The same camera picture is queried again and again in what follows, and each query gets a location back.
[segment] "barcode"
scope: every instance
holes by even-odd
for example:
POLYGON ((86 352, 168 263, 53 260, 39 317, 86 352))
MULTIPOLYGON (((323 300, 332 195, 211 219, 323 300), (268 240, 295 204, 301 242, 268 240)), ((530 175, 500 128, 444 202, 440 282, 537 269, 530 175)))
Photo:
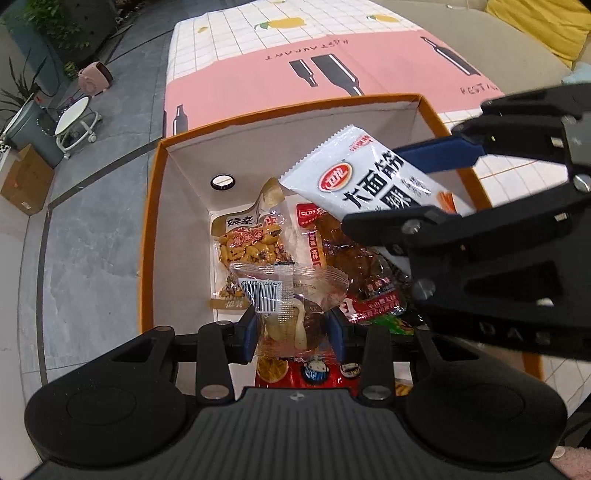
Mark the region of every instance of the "barcode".
POLYGON ((257 313, 279 313, 282 281, 254 280, 253 278, 239 278, 238 281, 257 313))

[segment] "bottle illustration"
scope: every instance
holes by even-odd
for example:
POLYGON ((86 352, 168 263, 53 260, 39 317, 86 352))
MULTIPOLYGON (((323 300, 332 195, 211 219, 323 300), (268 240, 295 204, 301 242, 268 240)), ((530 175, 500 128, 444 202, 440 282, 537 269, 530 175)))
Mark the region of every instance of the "bottle illustration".
POLYGON ((457 69, 464 72, 466 75, 480 76, 480 73, 472 65, 470 65, 466 60, 461 58, 452 49, 437 45, 433 40, 430 40, 427 37, 421 37, 421 38, 424 41, 426 41, 429 45, 431 45, 433 47, 433 50, 435 50, 439 55, 441 55, 449 63, 454 65, 457 69))
POLYGON ((290 65, 298 77, 307 81, 311 87, 318 87, 318 83, 316 83, 316 80, 314 80, 314 72, 310 70, 310 68, 308 67, 307 63, 304 62, 304 60, 293 60, 290 62, 290 65))
POLYGON ((178 135, 186 132, 189 129, 189 119, 183 111, 183 106, 177 107, 177 116, 173 120, 173 135, 178 135))
POLYGON ((351 97, 363 95, 359 87, 359 79, 336 55, 329 53, 312 57, 311 60, 333 85, 341 87, 351 97))

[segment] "pear illustration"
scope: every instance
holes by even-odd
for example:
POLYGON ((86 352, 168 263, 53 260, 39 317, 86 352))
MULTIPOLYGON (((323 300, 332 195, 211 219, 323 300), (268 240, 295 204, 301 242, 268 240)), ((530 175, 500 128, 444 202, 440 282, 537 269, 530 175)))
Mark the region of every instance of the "pear illustration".
POLYGON ((398 22, 398 18, 390 17, 390 15, 385 15, 385 14, 368 15, 368 18, 371 18, 372 20, 378 20, 380 22, 386 22, 386 23, 397 23, 398 22))
POLYGON ((256 27, 264 28, 265 30, 270 28, 297 28, 303 27, 306 24, 305 20, 300 17, 287 17, 280 18, 279 20, 269 20, 268 22, 259 23, 256 27))

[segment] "cardboard box on floor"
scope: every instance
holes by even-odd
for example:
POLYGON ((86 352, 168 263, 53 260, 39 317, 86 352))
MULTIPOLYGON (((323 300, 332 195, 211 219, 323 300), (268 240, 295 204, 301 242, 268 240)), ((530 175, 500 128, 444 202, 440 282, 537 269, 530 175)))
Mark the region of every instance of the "cardboard box on floor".
POLYGON ((31 216, 43 208, 53 180, 53 170, 27 145, 19 153, 2 185, 0 194, 20 211, 31 216))

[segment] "snack bag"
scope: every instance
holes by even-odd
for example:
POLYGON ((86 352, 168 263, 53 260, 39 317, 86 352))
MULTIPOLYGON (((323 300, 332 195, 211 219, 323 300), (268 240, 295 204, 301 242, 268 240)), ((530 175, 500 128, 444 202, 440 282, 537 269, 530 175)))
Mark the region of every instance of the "snack bag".
POLYGON ((257 355, 303 359, 324 353, 324 313, 345 298, 346 274, 332 267, 293 263, 236 262, 230 271, 263 321, 257 355))
MULTIPOLYGON (((379 253, 349 239, 340 229, 340 222, 315 204, 298 203, 295 211, 298 227, 310 244, 310 261, 316 264, 317 258, 317 264, 338 268, 349 277, 347 296, 340 305, 349 321, 382 316, 382 325, 400 333, 402 324, 397 316, 406 311, 407 302, 399 289, 400 276, 392 270, 395 267, 379 253)), ((407 332, 412 335, 412 328, 407 332)))
POLYGON ((361 366, 339 364, 334 358, 309 358, 306 362, 259 357, 255 386, 262 388, 348 388, 357 396, 361 366))
POLYGON ((211 233, 219 263, 215 272, 217 293, 210 302, 211 308, 248 308, 250 302, 230 274, 230 264, 236 261, 255 265, 291 262, 286 240, 290 229, 285 196, 277 179, 270 179, 263 185, 258 200, 247 210, 214 219, 211 233))
POLYGON ((299 161, 280 182, 338 220, 364 210, 421 205, 472 212, 462 199, 353 125, 299 161))

